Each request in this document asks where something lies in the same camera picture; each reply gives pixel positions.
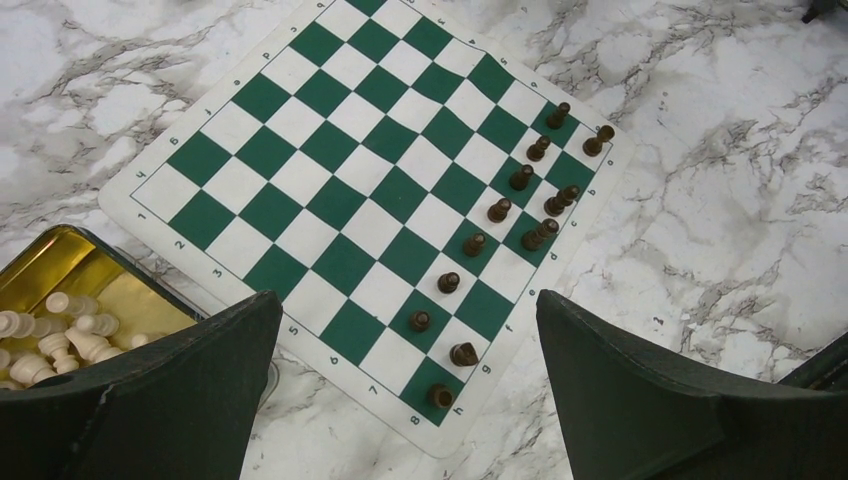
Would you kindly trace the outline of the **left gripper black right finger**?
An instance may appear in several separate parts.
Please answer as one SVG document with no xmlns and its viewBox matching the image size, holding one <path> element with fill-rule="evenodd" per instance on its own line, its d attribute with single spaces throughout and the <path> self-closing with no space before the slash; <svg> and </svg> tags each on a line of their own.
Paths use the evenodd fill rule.
<svg viewBox="0 0 848 480">
<path fill-rule="evenodd" d="M 577 479 L 843 479 L 847 340 L 769 383 L 618 328 L 562 295 L 536 300 Z"/>
</svg>

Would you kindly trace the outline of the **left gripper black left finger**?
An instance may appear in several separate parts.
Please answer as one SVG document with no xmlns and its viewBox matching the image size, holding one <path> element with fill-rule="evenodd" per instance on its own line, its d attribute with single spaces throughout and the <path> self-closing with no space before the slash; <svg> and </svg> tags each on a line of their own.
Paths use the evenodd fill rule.
<svg viewBox="0 0 848 480">
<path fill-rule="evenodd" d="M 112 359 L 1 394 L 5 479 L 236 479 L 282 306 L 257 293 Z"/>
</svg>

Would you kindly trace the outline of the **dark knight piece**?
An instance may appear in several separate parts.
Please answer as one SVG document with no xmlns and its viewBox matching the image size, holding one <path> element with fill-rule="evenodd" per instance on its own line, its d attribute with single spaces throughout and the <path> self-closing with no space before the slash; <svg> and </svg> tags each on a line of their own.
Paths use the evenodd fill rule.
<svg viewBox="0 0 848 480">
<path fill-rule="evenodd" d="M 479 363 L 479 357 L 471 342 L 456 344 L 451 347 L 449 358 L 453 365 L 471 367 Z"/>
</svg>

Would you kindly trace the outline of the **dark rook corner placed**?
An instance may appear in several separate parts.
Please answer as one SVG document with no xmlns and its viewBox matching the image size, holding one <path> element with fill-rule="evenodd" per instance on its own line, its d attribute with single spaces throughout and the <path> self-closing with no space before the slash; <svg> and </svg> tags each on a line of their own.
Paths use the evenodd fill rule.
<svg viewBox="0 0 848 480">
<path fill-rule="evenodd" d="M 436 383 L 430 386 L 426 398 L 436 408 L 449 409 L 455 400 L 455 395 L 447 385 Z"/>
</svg>

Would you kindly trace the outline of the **dark queen piece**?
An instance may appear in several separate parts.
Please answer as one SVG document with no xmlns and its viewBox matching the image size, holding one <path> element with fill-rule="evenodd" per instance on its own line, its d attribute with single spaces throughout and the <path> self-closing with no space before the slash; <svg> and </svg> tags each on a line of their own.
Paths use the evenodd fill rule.
<svg viewBox="0 0 848 480">
<path fill-rule="evenodd" d="M 559 222 L 553 218 L 546 218 L 522 235 L 521 247 L 528 252 L 540 251 L 555 241 L 559 231 Z"/>
</svg>

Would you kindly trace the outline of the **dark pawn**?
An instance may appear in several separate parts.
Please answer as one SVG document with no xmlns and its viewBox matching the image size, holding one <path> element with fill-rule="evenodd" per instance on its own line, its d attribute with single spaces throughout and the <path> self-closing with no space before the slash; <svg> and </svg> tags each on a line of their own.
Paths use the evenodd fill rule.
<svg viewBox="0 0 848 480">
<path fill-rule="evenodd" d="M 528 147 L 526 151 L 526 157 L 533 162 L 542 160 L 550 144 L 550 137 L 547 135 L 541 135 L 538 139 L 535 140 L 533 144 Z"/>
</svg>

